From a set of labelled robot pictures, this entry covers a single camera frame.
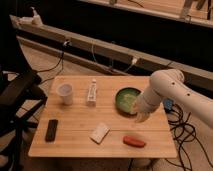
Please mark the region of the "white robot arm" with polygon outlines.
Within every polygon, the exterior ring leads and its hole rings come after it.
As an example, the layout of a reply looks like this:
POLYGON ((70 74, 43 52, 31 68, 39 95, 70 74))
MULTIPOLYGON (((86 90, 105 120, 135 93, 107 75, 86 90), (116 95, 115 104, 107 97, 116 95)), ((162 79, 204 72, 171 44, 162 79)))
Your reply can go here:
POLYGON ((136 98, 133 107, 133 111, 137 113, 136 121, 145 121, 168 98, 213 129, 213 99, 188 88, 184 80, 184 74, 178 69, 153 72, 149 78, 149 86, 136 98))

